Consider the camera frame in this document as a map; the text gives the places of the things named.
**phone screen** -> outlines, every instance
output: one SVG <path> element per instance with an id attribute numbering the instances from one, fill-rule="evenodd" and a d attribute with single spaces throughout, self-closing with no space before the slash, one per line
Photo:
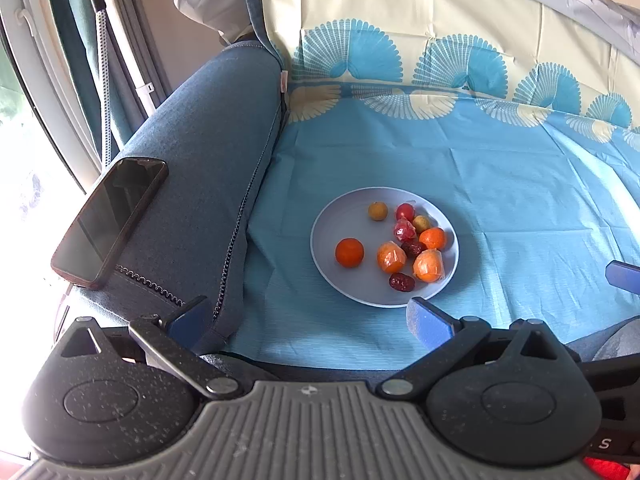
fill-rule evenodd
<path id="1" fill-rule="evenodd" d="M 81 281 L 95 282 L 125 224 L 164 166 L 161 160 L 144 158 L 118 161 L 71 224 L 51 266 Z"/>

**black phone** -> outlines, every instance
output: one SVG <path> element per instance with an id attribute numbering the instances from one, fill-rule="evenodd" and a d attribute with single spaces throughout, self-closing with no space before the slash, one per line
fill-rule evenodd
<path id="1" fill-rule="evenodd" d="M 168 174 L 157 158 L 126 157 L 98 182 L 51 258 L 67 281 L 100 289 Z"/>

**small yellow fruit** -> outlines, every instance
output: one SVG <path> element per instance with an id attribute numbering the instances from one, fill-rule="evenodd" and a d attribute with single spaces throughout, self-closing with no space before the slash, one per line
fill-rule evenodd
<path id="1" fill-rule="evenodd" d="M 417 232 L 418 234 L 426 231 L 429 227 L 431 227 L 431 222 L 429 222 L 429 219 L 423 215 L 415 217 L 412 224 L 415 227 L 415 232 Z"/>
<path id="2" fill-rule="evenodd" d="M 374 202 L 369 206 L 369 216 L 376 222 L 382 222 L 388 214 L 389 209 L 384 202 Z"/>

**light blue plate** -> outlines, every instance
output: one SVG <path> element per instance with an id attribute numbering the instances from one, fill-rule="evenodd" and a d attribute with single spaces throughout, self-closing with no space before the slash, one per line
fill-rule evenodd
<path id="1" fill-rule="evenodd" d="M 382 222 L 369 218 L 369 205 L 384 202 L 389 214 Z M 399 292 L 389 285 L 389 274 L 378 267 L 378 247 L 387 241 L 396 241 L 393 227 L 396 208 L 411 203 L 416 214 L 426 215 L 433 227 L 447 234 L 447 245 L 442 251 L 444 278 L 435 283 L 415 280 L 411 292 Z M 335 247 L 343 238 L 357 238 L 364 246 L 364 259 L 354 269 L 345 269 L 335 261 Z M 452 278 L 458 266 L 458 238 L 446 216 L 431 202 L 408 191 L 392 187 L 365 187 L 335 198 L 322 209 L 311 228 L 311 255 L 320 274 L 329 284 L 352 300 L 382 308 L 406 306 L 414 296 L 425 299 L 439 293 Z M 413 259 L 409 259 L 401 272 L 414 274 Z"/>

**wrapped tangerine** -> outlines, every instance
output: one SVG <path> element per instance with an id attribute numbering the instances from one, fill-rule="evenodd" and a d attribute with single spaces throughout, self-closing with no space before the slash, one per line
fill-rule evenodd
<path id="1" fill-rule="evenodd" d="M 414 274 L 419 280 L 427 283 L 437 282 L 444 277 L 442 254 L 437 249 L 421 252 L 414 261 Z"/>
<path id="2" fill-rule="evenodd" d="M 406 254 L 393 242 L 385 242 L 378 248 L 378 265 L 387 274 L 402 269 L 406 263 Z"/>

